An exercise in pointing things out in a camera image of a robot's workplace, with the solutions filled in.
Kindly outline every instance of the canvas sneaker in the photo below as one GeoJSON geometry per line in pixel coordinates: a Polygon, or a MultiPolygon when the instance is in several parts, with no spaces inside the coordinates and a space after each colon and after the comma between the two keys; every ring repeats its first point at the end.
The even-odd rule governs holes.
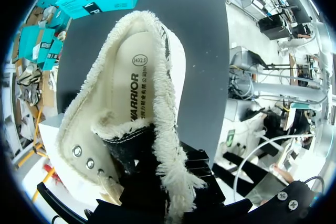
{"type": "Polygon", "coordinates": [[[179,221],[195,208],[195,189],[205,183],[185,167],[176,131],[184,75],[182,44],[153,13],[135,11],[116,23],[57,135],[53,165],[75,198],[88,203],[99,194],[120,205],[122,178],[150,152],[169,196],[167,216],[179,221]]]}

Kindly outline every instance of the black table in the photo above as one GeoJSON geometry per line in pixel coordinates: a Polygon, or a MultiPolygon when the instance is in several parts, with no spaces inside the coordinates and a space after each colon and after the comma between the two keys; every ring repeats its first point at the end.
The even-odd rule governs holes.
{"type": "MultiPolygon", "coordinates": [[[[213,162],[225,113],[229,36],[225,0],[138,0],[173,31],[186,54],[178,135],[213,162]]],[[[76,97],[107,34],[132,10],[99,13],[73,20],[64,42],[57,81],[58,112],[76,97]]]]}

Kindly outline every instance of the shoe tongue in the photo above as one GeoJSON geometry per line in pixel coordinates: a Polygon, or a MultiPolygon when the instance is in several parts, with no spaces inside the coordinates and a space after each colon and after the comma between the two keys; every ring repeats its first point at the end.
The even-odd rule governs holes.
{"type": "Polygon", "coordinates": [[[148,127],[152,119],[136,119],[120,123],[118,117],[110,110],[98,113],[91,123],[91,131],[102,139],[119,139],[127,134],[148,127]]]}
{"type": "Polygon", "coordinates": [[[91,130],[102,139],[124,172],[130,175],[135,172],[135,160],[152,152],[155,136],[151,121],[137,119],[120,124],[112,111],[103,111],[93,119],[91,130]]]}

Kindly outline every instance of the green sticker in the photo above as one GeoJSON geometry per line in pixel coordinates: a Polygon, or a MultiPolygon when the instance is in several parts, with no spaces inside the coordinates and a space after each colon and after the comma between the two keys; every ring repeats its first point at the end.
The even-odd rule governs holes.
{"type": "Polygon", "coordinates": [[[226,137],[226,146],[231,147],[236,130],[229,130],[226,137]]]}

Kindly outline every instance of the computer monitor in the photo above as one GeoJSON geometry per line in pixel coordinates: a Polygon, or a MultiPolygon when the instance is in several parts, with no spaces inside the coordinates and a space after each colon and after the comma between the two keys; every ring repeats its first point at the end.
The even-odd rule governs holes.
{"type": "Polygon", "coordinates": [[[300,0],[287,0],[287,3],[289,6],[295,6],[294,8],[291,8],[291,10],[298,24],[311,22],[311,19],[300,0]]]}

